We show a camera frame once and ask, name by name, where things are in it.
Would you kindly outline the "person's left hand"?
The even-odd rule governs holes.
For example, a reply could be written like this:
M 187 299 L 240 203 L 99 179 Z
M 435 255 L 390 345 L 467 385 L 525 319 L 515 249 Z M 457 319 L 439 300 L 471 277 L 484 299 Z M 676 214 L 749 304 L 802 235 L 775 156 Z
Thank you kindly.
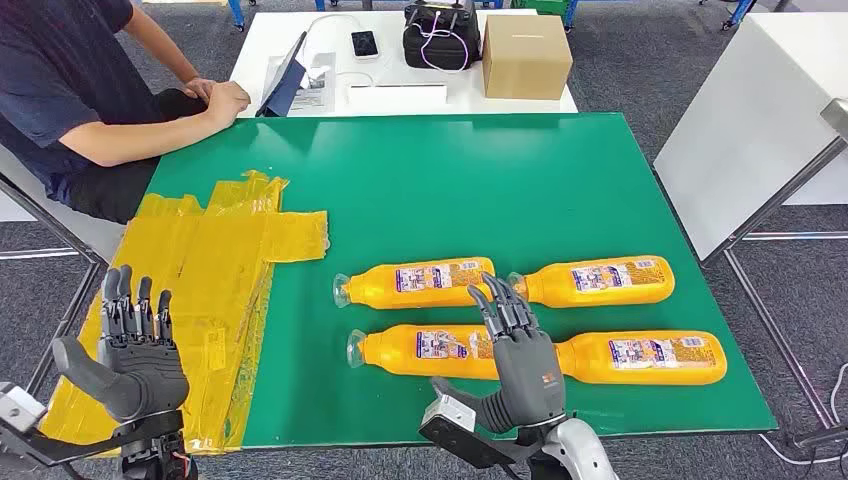
M 208 104 L 216 82 L 200 77 L 194 77 L 184 83 L 182 91 L 190 98 L 200 99 Z

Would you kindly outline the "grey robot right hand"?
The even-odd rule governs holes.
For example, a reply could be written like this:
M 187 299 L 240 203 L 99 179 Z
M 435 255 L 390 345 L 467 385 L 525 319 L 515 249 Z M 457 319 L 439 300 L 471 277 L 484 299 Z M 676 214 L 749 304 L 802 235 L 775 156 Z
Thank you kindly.
M 434 377 L 434 390 L 448 395 L 476 414 L 476 423 L 491 433 L 515 427 L 548 424 L 565 416 L 563 373 L 556 350 L 528 302 L 504 280 L 482 274 L 492 299 L 475 286 L 468 288 L 493 342 L 500 388 L 477 397 L 455 388 L 443 377 Z

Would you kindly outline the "person's right hand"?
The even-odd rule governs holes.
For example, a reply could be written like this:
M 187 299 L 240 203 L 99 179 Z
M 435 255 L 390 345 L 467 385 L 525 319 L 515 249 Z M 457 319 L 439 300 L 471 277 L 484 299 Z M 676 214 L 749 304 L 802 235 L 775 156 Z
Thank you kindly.
M 220 131 L 230 127 L 251 103 L 249 94 L 234 81 L 207 84 L 208 106 L 204 120 Z

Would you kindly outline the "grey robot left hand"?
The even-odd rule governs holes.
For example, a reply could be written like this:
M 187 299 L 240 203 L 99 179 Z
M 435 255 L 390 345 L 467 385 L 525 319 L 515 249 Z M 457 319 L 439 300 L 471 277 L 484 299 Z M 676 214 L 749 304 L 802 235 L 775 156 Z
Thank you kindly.
M 139 281 L 131 293 L 132 268 L 107 271 L 101 288 L 101 334 L 96 356 L 90 357 L 75 337 L 51 342 L 59 373 L 95 399 L 119 423 L 179 409 L 189 383 L 170 315 L 172 293 L 160 292 L 151 302 L 152 279 Z

